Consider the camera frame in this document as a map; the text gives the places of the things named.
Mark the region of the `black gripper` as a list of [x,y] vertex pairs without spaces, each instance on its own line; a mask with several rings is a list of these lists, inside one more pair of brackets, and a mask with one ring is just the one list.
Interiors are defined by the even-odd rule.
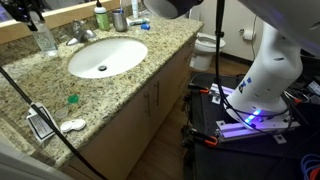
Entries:
[[14,20],[24,23],[30,31],[38,30],[36,22],[45,22],[39,0],[0,0],[0,4]]

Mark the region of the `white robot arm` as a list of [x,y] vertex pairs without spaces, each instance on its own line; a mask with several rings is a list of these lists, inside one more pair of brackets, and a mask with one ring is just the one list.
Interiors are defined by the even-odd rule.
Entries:
[[320,0],[239,0],[264,21],[259,53],[237,89],[227,97],[226,112],[253,123],[286,111],[280,94],[302,70],[299,51],[320,53]]

